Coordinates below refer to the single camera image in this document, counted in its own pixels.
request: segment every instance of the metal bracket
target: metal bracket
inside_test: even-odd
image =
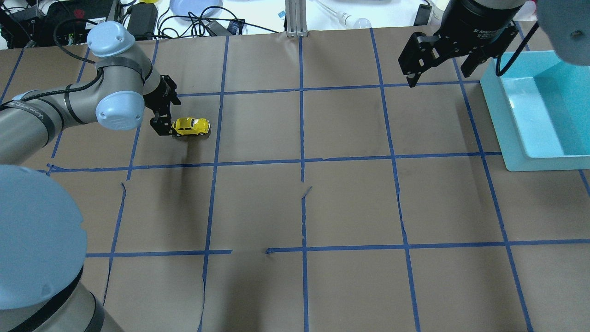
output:
[[[285,0],[287,36],[307,37],[306,0]]]

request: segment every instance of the toy car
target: toy car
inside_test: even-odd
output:
[[[172,128],[176,132],[176,137],[205,135],[211,130],[211,124],[207,119],[179,118],[174,121]]]

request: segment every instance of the teal plastic bin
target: teal plastic bin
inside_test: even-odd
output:
[[[504,76],[495,69],[494,61],[481,87],[506,168],[590,168],[590,67],[565,63],[553,51],[530,51]]]

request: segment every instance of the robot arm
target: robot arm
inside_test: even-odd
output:
[[[465,77],[490,57],[498,58],[518,33],[512,18],[526,0],[451,0],[440,29],[432,36],[415,32],[399,56],[410,87],[426,70],[454,57],[467,56]],[[590,2],[539,0],[539,24],[556,53],[573,64],[590,65]]]
[[[99,122],[115,130],[137,128],[144,106],[159,135],[172,135],[170,103],[180,104],[176,84],[161,76],[116,22],[104,22],[88,35],[88,46],[101,61],[97,78],[16,96],[0,106],[0,164],[19,164],[65,128]]]

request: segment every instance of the blue round object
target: blue round object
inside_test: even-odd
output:
[[[128,50],[135,43],[135,37],[121,23],[107,21],[92,28],[86,41],[95,56],[106,58]]]
[[[82,214],[47,175],[0,165],[0,310],[38,304],[78,275],[86,258]]]
[[[209,6],[221,6],[221,0],[171,0],[170,10],[174,15],[188,16],[188,12],[195,14],[197,17],[203,12],[203,10]],[[212,17],[217,14],[221,9],[211,8],[207,10],[203,17]],[[190,18],[182,18],[185,21],[190,21]]]
[[[96,119],[112,130],[130,130],[139,127],[143,120],[145,102],[135,91],[111,93],[96,106]]]

